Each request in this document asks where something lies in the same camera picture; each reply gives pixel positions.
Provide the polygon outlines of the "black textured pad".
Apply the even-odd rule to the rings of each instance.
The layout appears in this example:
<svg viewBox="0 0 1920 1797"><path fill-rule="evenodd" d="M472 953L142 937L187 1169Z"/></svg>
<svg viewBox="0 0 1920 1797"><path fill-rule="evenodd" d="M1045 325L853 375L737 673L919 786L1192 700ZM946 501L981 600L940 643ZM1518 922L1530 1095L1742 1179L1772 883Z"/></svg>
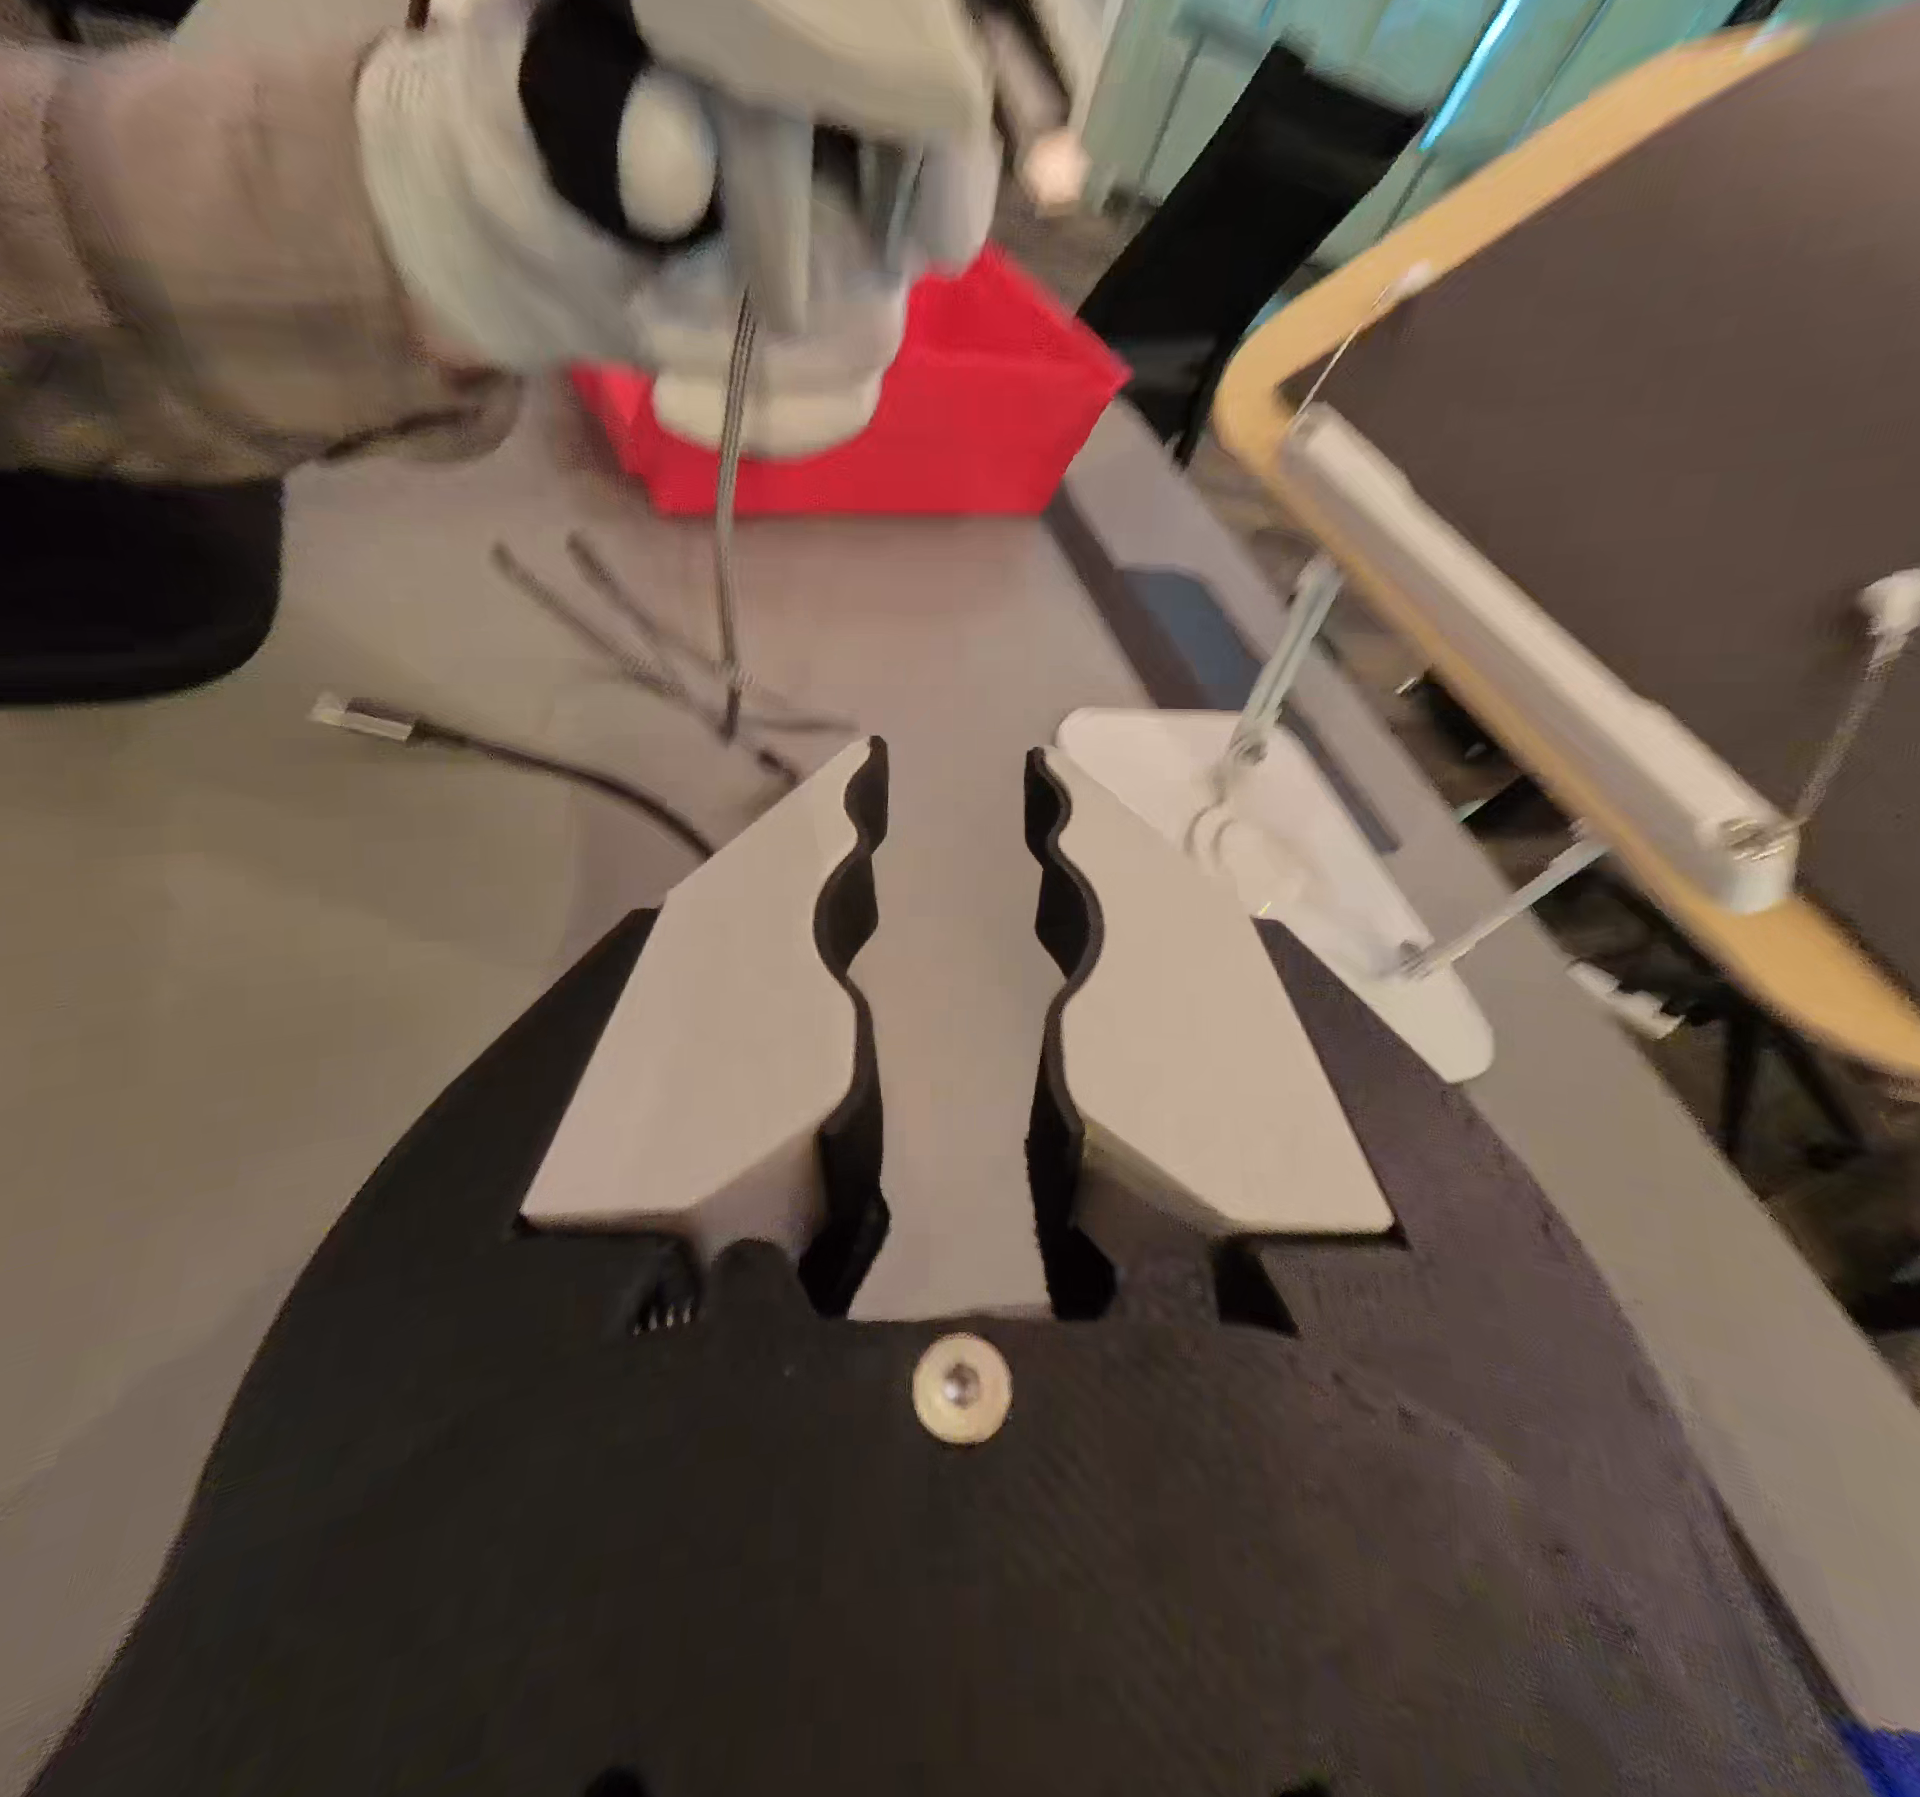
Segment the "black textured pad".
<svg viewBox="0 0 1920 1797"><path fill-rule="evenodd" d="M3 479L3 707L170 699L247 666L282 590L286 484Z"/></svg>

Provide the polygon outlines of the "black office chair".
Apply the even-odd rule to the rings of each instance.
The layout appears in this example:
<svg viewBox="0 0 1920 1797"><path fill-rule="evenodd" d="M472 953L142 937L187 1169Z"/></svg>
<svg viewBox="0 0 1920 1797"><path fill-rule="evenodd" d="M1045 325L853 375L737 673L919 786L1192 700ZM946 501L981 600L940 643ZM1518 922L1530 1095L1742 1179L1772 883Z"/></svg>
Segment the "black office chair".
<svg viewBox="0 0 1920 1797"><path fill-rule="evenodd" d="M1272 44L1187 172L1077 309L1128 371L1123 400L1180 468L1253 323L1428 126Z"/></svg>

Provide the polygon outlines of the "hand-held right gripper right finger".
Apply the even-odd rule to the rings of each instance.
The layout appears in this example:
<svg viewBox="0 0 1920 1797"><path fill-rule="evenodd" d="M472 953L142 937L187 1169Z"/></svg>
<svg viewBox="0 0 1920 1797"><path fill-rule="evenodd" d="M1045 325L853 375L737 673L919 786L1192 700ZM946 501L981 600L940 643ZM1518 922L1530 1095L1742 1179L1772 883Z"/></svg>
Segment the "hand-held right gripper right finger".
<svg viewBox="0 0 1920 1797"><path fill-rule="evenodd" d="M1060 976L1024 1134L1049 1313L1190 1246L1226 1318L1281 1321L1268 1246L1397 1245L1260 925L1063 750L1024 757L1022 836Z"/></svg>

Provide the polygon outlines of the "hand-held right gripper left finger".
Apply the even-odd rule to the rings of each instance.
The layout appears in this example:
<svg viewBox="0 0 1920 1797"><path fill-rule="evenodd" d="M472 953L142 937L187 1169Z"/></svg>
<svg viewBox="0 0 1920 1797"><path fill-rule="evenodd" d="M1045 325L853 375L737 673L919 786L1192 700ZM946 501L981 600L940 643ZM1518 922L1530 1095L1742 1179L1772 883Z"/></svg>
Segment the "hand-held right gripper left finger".
<svg viewBox="0 0 1920 1797"><path fill-rule="evenodd" d="M889 753L841 749L666 904L522 1202L560 1234L654 1234L702 1266L778 1246L844 1318L889 1231L873 1010Z"/></svg>

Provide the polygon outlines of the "red plastic bin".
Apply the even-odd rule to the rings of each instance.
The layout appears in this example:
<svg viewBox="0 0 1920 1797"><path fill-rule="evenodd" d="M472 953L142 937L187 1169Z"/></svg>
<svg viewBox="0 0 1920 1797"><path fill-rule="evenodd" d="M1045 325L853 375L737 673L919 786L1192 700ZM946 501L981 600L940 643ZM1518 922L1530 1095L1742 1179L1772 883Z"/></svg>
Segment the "red plastic bin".
<svg viewBox="0 0 1920 1797"><path fill-rule="evenodd" d="M991 245L962 275L919 281L868 429L817 457L745 462L738 516L1040 516L1128 380L1111 346Z"/></svg>

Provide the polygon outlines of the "person's left forearm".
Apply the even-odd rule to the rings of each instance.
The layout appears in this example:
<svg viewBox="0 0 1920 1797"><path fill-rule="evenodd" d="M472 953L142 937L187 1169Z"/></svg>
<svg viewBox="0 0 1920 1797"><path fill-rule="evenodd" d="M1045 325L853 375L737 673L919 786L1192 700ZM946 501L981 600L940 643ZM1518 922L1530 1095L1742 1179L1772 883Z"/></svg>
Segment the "person's left forearm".
<svg viewBox="0 0 1920 1797"><path fill-rule="evenodd" d="M429 354L376 228L370 57L5 41L6 471L232 486L503 441L515 382Z"/></svg>

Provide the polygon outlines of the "person's left hand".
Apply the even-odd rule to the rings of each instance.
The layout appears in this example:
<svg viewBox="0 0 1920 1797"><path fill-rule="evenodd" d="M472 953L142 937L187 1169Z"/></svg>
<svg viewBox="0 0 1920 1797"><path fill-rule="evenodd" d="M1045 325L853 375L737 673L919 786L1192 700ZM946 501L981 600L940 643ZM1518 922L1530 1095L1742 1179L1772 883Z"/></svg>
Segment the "person's left hand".
<svg viewBox="0 0 1920 1797"><path fill-rule="evenodd" d="M905 332L875 255L732 255L681 82L587 0L433 0L356 92L384 245L445 356L534 375L636 371L675 437L720 446L751 309L745 443L807 457L861 435Z"/></svg>

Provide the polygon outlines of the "metal stand bracket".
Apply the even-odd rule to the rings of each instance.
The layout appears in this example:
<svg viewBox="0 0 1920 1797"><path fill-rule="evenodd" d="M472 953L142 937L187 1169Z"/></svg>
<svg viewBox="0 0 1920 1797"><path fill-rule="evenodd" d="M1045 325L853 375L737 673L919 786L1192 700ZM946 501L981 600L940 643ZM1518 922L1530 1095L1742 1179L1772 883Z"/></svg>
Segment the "metal stand bracket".
<svg viewBox="0 0 1920 1797"><path fill-rule="evenodd" d="M1446 940L1428 945L1405 945L1398 975L1410 981L1421 981L1443 970L1450 970L1471 955L1501 929L1530 914L1545 898L1570 885L1588 868L1607 858L1610 844L1599 841L1588 834L1575 834L1565 849L1558 849L1548 865L1523 878L1499 904L1489 909L1476 920Z"/></svg>
<svg viewBox="0 0 1920 1797"><path fill-rule="evenodd" d="M1214 764L1211 808L1225 808L1241 786L1264 764L1268 747L1281 728L1284 705L1321 636L1344 576L1327 552L1316 552L1302 569L1287 606L1287 624L1275 654L1264 663L1226 749Z"/></svg>

